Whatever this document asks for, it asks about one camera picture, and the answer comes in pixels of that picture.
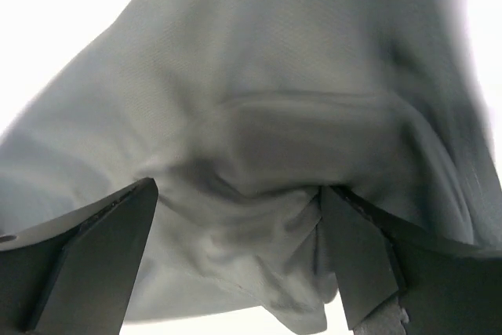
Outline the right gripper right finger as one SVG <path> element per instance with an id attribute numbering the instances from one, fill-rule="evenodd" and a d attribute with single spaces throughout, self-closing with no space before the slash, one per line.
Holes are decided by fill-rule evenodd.
<path id="1" fill-rule="evenodd" d="M 329 267 L 356 334 L 499 334 L 501 251 L 432 235 L 323 188 Z"/>

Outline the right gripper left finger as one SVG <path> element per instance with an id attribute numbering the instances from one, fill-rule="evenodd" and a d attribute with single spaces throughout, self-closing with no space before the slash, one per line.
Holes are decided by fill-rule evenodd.
<path id="1" fill-rule="evenodd" d="M 146 178 L 1 237 L 1 333 L 118 334 L 151 229 Z"/>

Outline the dark grey t shirt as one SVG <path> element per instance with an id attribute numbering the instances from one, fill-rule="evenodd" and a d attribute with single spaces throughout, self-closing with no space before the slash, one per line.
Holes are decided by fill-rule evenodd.
<path id="1" fill-rule="evenodd" d="M 127 320 L 261 306 L 298 334 L 336 293 L 323 186 L 499 246 L 461 2 L 132 0 L 4 136 L 1 229 L 151 177 Z"/>

